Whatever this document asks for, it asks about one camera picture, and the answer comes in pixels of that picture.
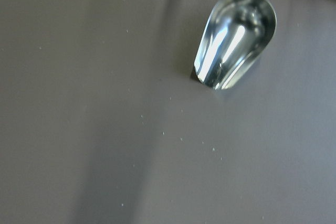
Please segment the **steel scoop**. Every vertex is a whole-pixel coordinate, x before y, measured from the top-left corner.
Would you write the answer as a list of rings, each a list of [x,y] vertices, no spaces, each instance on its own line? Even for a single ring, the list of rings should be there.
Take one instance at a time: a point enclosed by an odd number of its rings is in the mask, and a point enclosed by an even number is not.
[[[194,60],[199,82],[214,90],[232,88],[268,46],[276,27],[268,0],[219,0]]]

